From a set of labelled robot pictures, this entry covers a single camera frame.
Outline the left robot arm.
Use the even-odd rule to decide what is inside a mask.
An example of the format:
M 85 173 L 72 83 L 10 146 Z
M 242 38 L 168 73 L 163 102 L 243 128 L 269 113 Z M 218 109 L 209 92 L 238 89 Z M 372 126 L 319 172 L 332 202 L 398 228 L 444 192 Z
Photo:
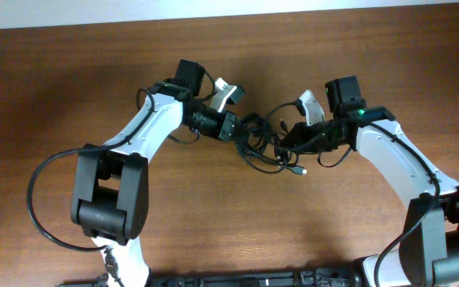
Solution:
M 245 92 L 218 78 L 211 81 L 211 103 L 205 105 L 198 95 L 207 75 L 200 64 L 181 60 L 174 77 L 143 90 L 147 99 L 123 130 L 80 152 L 70 215 L 104 259 L 98 286 L 148 282 L 139 234 L 149 208 L 148 165 L 163 141 L 180 125 L 220 141 L 235 136 L 237 117 L 224 107 Z

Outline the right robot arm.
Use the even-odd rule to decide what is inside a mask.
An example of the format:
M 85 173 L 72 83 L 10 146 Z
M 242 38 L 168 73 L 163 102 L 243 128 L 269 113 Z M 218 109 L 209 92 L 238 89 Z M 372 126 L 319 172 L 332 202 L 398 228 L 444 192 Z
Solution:
M 356 77 L 325 85 L 331 120 L 309 90 L 293 106 L 305 120 L 280 140 L 279 155 L 341 145 L 372 163 L 407 206 L 400 235 L 380 254 L 355 260 L 347 286 L 443 286 L 459 282 L 459 182 L 431 163 L 383 106 L 369 108 Z

